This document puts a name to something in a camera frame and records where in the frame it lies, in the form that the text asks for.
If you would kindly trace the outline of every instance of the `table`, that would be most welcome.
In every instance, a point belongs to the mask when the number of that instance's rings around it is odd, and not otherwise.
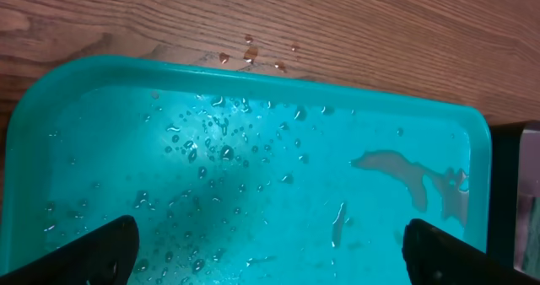
[[[492,124],[537,119],[538,11],[540,0],[0,0],[0,141],[36,79],[96,54],[443,100]]]

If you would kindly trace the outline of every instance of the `blue plastic tray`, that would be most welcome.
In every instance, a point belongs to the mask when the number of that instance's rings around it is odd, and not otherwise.
[[[130,214],[130,283],[407,284],[411,218],[485,250],[490,157],[469,107],[84,58],[13,113],[0,267]]]

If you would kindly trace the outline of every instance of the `wooden surface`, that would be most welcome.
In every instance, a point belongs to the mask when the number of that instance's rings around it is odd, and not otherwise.
[[[540,118],[540,0],[0,0],[0,138],[37,78],[106,53],[472,105],[492,123]]]

